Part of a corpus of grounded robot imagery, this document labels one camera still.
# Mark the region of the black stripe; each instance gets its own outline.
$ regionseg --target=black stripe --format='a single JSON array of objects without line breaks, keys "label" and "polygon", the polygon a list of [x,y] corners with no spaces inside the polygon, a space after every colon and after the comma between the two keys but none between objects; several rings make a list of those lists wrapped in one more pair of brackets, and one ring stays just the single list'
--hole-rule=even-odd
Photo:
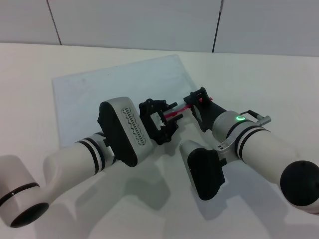
[{"label": "black stripe", "polygon": [[242,155],[242,153],[243,153],[243,148],[244,148],[244,145],[245,145],[246,141],[249,139],[250,136],[252,136],[254,133],[257,133],[257,132],[259,132],[259,131],[268,131],[268,130],[266,130],[266,129],[264,129],[264,128],[258,128],[258,129],[256,129],[256,130],[250,132],[248,135],[246,135],[246,137],[245,137],[245,138],[243,139],[243,141],[241,142],[240,147],[239,147],[239,158],[241,158],[241,160],[243,160],[243,155]]},{"label": "black stripe", "polygon": [[228,136],[231,134],[231,132],[232,132],[238,125],[240,125],[240,124],[243,123],[243,122],[249,122],[249,121],[250,121],[249,119],[244,119],[244,120],[241,120],[241,121],[238,121],[237,123],[235,123],[235,124],[230,128],[230,130],[228,131],[226,138],[228,138]]},{"label": "black stripe", "polygon": [[236,140],[235,140],[235,145],[234,145],[234,149],[235,149],[235,154],[236,154],[237,157],[238,157],[237,147],[238,147],[238,143],[239,143],[241,137],[242,137],[247,131],[251,130],[252,128],[260,128],[260,126],[258,126],[258,125],[249,126],[249,127],[247,127],[246,129],[244,129],[244,130],[239,134],[239,136],[236,138]]},{"label": "black stripe", "polygon": [[102,132],[97,132],[97,133],[95,133],[95,134],[98,134],[98,135],[100,135],[100,136],[102,136],[102,137],[105,137]]},{"label": "black stripe", "polygon": [[33,187],[39,187],[39,185],[37,183],[28,183],[25,184],[23,186],[20,186],[14,190],[12,190],[11,192],[5,194],[1,199],[0,199],[0,207],[3,203],[5,203],[8,199],[10,199],[11,197],[13,197],[15,194],[22,192],[23,190],[29,189],[29,188],[33,188]]},{"label": "black stripe", "polygon": [[85,141],[77,141],[77,143],[81,143],[83,144],[85,147],[87,147],[87,149],[90,151],[91,155],[92,155],[92,158],[93,158],[93,161],[94,161],[94,165],[95,165],[95,174],[98,173],[99,171],[99,163],[98,163],[98,158],[96,157],[96,154],[94,152],[94,149],[91,147],[91,145],[89,145],[89,143],[85,142]]},{"label": "black stripe", "polygon": [[101,151],[101,148],[99,147],[99,145],[97,144],[97,142],[95,142],[93,139],[91,138],[85,138],[87,141],[89,141],[91,144],[94,145],[94,147],[96,147],[96,149],[98,150],[98,153],[100,155],[101,158],[101,163],[102,163],[102,167],[101,167],[101,171],[105,168],[105,158],[103,155],[103,152]]}]

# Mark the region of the white wall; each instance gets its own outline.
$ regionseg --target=white wall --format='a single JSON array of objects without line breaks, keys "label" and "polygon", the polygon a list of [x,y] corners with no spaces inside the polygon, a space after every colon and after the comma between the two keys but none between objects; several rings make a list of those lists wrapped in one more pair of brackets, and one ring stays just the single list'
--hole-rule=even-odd
[{"label": "white wall", "polygon": [[319,56],[319,1],[225,0],[215,52]]},{"label": "white wall", "polygon": [[59,44],[45,0],[1,0],[0,42]]},{"label": "white wall", "polygon": [[211,52],[220,0],[50,0],[63,45]]}]

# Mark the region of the red object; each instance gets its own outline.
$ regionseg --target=red object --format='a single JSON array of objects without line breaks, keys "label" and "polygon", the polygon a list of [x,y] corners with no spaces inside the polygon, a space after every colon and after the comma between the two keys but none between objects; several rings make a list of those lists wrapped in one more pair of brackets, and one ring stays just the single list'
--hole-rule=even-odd
[{"label": "red object", "polygon": [[172,112],[172,113],[169,113],[169,114],[165,115],[165,118],[167,119],[169,117],[173,117],[173,116],[177,115],[178,113],[183,112],[184,110],[189,109],[189,108],[191,108],[191,105],[186,105],[183,108],[181,108],[179,111],[175,111],[175,112]]}]

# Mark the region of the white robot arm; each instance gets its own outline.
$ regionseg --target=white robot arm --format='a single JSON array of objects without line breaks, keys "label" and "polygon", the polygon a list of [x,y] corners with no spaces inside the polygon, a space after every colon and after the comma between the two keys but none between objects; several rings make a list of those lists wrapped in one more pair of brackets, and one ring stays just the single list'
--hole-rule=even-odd
[{"label": "white robot arm", "polygon": [[318,165],[301,160],[293,146],[263,128],[270,117],[248,111],[258,120],[252,122],[226,111],[211,101],[204,88],[184,101],[181,108],[176,103],[148,99],[139,105],[140,115],[127,97],[101,103],[98,123],[102,132],[48,156],[43,166],[43,188],[19,158],[0,157],[0,217],[10,227],[25,226],[39,218],[61,194],[116,161],[136,166],[152,153],[151,139],[158,145],[170,142],[178,128],[177,120],[182,118],[178,113],[188,108],[201,130],[211,130],[220,142],[213,150],[191,140],[180,146],[187,173],[201,199],[209,200],[217,194],[225,182],[222,166],[236,158],[277,184],[294,207],[319,213]]},{"label": "white robot arm", "polygon": [[0,217],[12,228],[25,226],[39,218],[61,194],[116,161],[135,167],[152,152],[151,138],[157,144],[171,140],[181,116],[163,119],[160,129],[150,122],[152,114],[163,118],[162,112],[175,105],[149,99],[140,104],[139,116],[127,97],[101,103],[98,123],[102,132],[48,156],[43,165],[43,188],[18,157],[0,157]]},{"label": "white robot arm", "polygon": [[203,132],[212,131],[220,143],[207,150],[191,140],[180,146],[180,152],[198,195],[203,200],[213,198],[225,182],[222,166],[234,158],[251,166],[271,183],[279,186],[290,204],[312,214],[319,213],[318,162],[301,160],[296,148],[279,139],[262,126],[271,121],[253,111],[252,122],[234,111],[226,111],[211,102],[206,90],[184,98]]}]

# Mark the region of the black end cap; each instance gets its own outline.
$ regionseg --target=black end cap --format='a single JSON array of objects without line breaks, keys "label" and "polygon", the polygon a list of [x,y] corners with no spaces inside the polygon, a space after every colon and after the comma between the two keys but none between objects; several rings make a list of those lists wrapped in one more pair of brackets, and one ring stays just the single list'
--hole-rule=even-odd
[{"label": "black end cap", "polygon": [[13,222],[11,223],[10,227],[20,228],[30,223],[33,223],[35,220],[41,217],[43,213],[45,213],[46,210],[48,210],[48,208],[49,208],[48,203],[36,204],[28,208],[27,210],[25,210],[19,216],[17,216],[16,219],[14,219]]},{"label": "black end cap", "polygon": [[319,167],[309,161],[289,164],[280,177],[286,199],[296,206],[307,206],[319,198]]},{"label": "black end cap", "polygon": [[197,148],[189,154],[187,163],[192,175],[198,196],[207,201],[215,197],[225,182],[222,166],[216,150]]}]

